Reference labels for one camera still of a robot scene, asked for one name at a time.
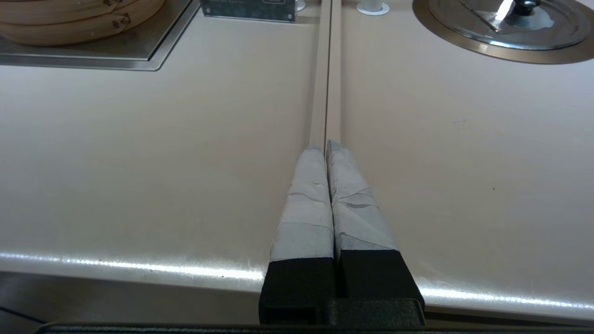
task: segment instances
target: metal rim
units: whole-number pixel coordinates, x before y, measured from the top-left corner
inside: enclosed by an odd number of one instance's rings
[[[577,1],[566,1],[572,2],[575,7],[578,7],[590,21],[590,24],[594,26],[592,24],[594,23],[594,11],[592,9]],[[510,49],[479,42],[450,30],[433,17],[429,10],[429,0],[414,0],[413,12],[423,26],[442,39],[461,48],[494,58],[531,64],[570,64],[594,58],[594,36],[592,33],[581,43],[563,49],[544,51]]]

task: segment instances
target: black sign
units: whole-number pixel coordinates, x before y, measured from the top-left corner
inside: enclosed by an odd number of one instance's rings
[[[296,0],[201,0],[204,16],[295,22]]]

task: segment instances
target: black knob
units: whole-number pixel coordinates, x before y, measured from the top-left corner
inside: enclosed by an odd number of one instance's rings
[[[534,7],[540,6],[542,0],[516,0],[513,13],[515,15],[528,16],[532,14]]]

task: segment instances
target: bamboo steamer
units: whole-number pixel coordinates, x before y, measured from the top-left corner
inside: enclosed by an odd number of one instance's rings
[[[0,0],[0,23],[38,26],[92,18],[137,0]]]
[[[132,29],[145,22],[163,6],[165,0],[137,0],[108,14],[61,24],[22,26],[0,23],[0,35],[19,44],[59,46],[89,42]]]

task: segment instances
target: gray tape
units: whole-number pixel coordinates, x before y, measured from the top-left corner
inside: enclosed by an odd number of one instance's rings
[[[334,257],[333,245],[326,162],[321,147],[312,145],[297,161],[270,261]]]
[[[397,250],[392,231],[349,149],[329,141],[326,154],[337,254],[340,250]]]

